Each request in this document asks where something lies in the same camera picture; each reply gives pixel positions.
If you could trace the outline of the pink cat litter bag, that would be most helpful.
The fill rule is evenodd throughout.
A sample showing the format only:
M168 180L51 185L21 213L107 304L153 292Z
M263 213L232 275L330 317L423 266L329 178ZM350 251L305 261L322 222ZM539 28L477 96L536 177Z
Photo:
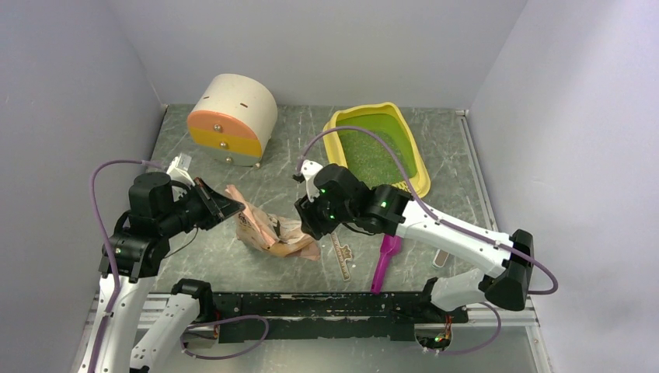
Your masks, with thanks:
M300 221L265 212L248 202L232 184L225 188L225 192L245 207L235 216L238 240L280 258L320 259L321 252L316 240L302 231Z

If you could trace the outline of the torn bag top strip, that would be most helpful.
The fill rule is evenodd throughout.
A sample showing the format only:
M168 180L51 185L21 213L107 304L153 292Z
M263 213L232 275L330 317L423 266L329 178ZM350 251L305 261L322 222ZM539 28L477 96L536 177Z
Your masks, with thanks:
M340 267L341 276L344 282L348 282L351 279L350 268L348 262L353 260L353 254L348 245L342 245L338 238L338 235L333 232L330 234L330 239L333 246L333 251L336 255L337 262Z

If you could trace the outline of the yellow green litter box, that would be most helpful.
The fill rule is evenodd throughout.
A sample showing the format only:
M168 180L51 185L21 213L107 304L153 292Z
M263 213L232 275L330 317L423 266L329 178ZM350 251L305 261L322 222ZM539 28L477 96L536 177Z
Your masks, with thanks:
M385 102L338 110L323 129L345 126L370 131L385 145L361 131L336 131L323 137L330 163L348 168L367 186L391 184L408 190L394 160L397 157L417 195L424 197L428 194L431 178L410 127L397 105Z

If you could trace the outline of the magenta plastic scoop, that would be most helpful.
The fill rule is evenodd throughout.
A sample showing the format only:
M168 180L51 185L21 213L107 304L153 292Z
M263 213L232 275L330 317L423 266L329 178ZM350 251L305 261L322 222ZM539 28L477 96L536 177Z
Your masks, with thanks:
M398 255L402 248L402 239L399 236L385 235L379 249L378 262L371 282L371 293L378 295L382 291L386 272L391 259Z

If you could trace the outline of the white orange cylindrical bin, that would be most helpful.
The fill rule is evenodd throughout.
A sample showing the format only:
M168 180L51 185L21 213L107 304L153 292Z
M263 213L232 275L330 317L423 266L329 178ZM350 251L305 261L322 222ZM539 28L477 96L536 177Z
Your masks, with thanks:
M277 122L270 90L237 74L214 77L187 116L193 141L219 162L258 167Z

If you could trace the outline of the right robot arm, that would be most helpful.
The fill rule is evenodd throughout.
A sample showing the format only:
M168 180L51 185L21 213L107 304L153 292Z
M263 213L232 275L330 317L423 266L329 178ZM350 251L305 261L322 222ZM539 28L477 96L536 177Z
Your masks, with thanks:
M294 180L305 184L295 202L302 231L319 240L338 226L367 234L411 239L471 263L473 270L432 280L430 294L419 302L430 322L472 303L490 302L521 311L528 297L533 236L518 229L508 235L477 227L427 205L391 185L368 187L347 168L305 161Z

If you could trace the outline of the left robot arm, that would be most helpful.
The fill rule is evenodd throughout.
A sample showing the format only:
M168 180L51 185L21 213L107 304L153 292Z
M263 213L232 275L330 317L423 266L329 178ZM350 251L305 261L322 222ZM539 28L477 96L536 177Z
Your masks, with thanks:
M219 318L210 284L182 279L173 285L153 326L134 342L171 238L195 228L210 230L243 211L244 204L212 190L200 178L184 183L164 172L137 176L128 199L129 210L102 248L99 308L81 372L153 372L191 323Z

